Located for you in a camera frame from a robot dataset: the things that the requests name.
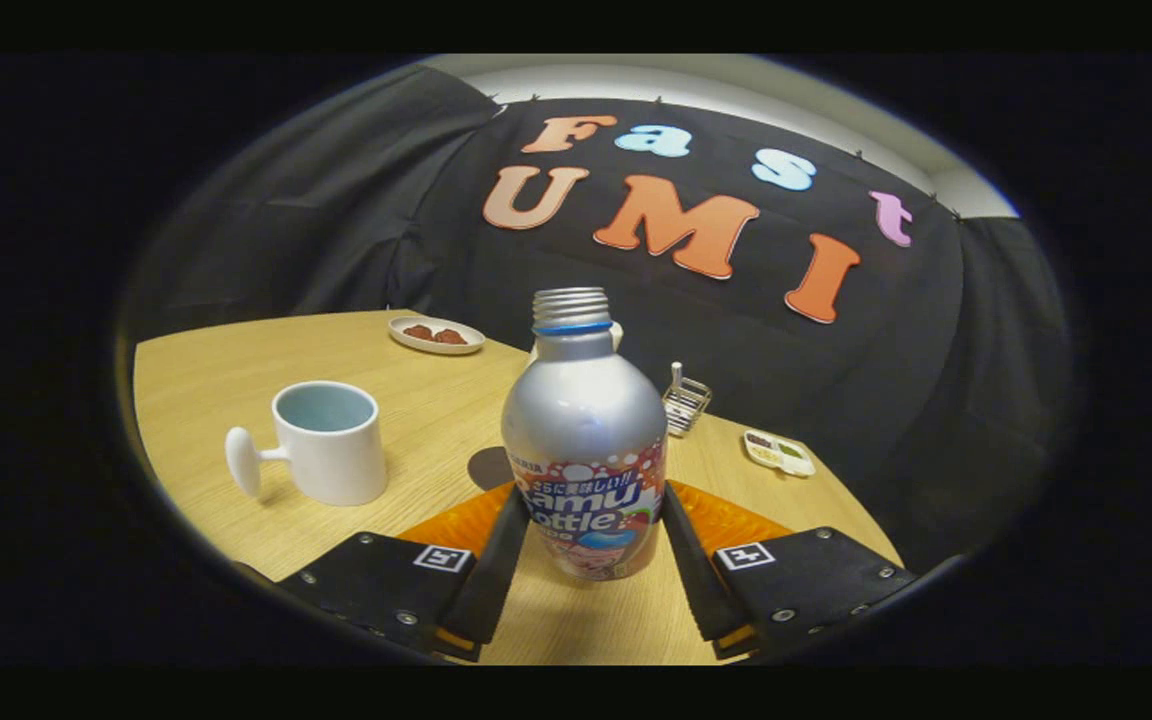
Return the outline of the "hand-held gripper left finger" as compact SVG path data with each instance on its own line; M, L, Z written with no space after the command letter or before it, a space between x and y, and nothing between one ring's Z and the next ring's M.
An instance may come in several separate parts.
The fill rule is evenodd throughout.
M397 536L353 535L276 588L361 632L475 662L494 639L529 523L506 484Z

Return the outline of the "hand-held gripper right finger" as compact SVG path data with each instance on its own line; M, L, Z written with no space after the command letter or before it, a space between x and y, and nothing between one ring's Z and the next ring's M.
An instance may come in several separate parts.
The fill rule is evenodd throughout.
M882 607L918 575L833 526L790 530L669 480L664 529L718 660L787 657Z

